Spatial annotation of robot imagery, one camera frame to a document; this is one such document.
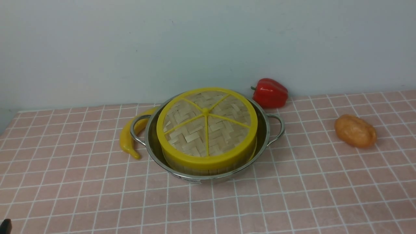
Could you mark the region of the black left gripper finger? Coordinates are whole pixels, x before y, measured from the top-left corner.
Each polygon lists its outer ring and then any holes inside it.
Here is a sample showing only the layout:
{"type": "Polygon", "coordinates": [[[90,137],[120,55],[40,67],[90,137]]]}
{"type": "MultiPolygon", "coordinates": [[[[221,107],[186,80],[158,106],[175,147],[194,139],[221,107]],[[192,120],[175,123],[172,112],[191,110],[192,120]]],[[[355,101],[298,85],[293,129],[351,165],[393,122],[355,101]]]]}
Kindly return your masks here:
{"type": "Polygon", "coordinates": [[[4,219],[0,225],[0,234],[10,234],[12,230],[11,219],[4,219]]]}

